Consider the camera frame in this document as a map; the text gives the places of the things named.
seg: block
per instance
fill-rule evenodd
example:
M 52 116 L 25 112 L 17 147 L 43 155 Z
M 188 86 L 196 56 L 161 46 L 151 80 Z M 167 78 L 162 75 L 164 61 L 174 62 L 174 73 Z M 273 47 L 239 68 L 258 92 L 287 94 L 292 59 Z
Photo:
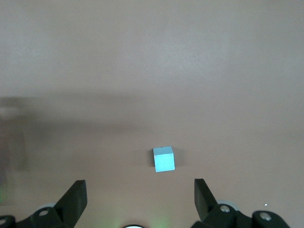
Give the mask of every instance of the block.
M 170 146 L 153 148 L 155 171 L 175 170 L 173 149 Z

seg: light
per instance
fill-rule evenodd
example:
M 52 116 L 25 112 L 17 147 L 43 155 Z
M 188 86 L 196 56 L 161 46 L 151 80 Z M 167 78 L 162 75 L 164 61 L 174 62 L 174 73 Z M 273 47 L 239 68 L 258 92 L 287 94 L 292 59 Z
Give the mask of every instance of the light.
M 128 225 L 128 226 L 125 226 L 123 228 L 144 228 L 144 227 L 139 226 L 139 225 Z

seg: black bracket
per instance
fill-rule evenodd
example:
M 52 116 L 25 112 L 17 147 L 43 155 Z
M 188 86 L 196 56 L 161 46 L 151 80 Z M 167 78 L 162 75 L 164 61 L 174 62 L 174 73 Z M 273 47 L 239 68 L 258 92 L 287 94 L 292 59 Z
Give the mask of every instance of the black bracket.
M 273 212 L 255 211 L 250 218 L 229 205 L 218 204 L 203 179 L 195 179 L 194 195 L 200 221 L 191 228 L 290 228 Z
M 86 182 L 77 180 L 53 208 L 39 209 L 20 222 L 11 215 L 0 216 L 0 228 L 73 228 L 86 205 Z

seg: light blue cube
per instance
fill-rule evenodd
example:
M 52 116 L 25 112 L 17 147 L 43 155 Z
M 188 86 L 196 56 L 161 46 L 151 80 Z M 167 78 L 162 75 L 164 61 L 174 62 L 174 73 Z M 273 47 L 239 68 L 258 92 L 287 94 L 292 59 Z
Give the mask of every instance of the light blue cube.
M 164 146 L 153 148 L 156 172 L 175 170 L 172 147 Z

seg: screw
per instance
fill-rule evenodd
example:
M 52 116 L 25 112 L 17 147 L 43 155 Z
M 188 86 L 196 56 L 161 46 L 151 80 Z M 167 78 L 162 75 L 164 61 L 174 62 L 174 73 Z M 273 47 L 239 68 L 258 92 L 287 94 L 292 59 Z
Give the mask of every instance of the screw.
M 267 214 L 266 212 L 261 212 L 260 217 L 266 221 L 270 221 L 272 219 L 271 216 L 269 214 Z
M 39 213 L 39 216 L 45 216 L 46 214 L 48 214 L 48 210 L 43 210 Z
M 221 210 L 221 211 L 223 211 L 223 212 L 225 212 L 225 213 L 230 212 L 229 207 L 228 207 L 228 206 L 226 206 L 226 205 L 222 205 L 222 206 L 220 206 L 220 210 Z

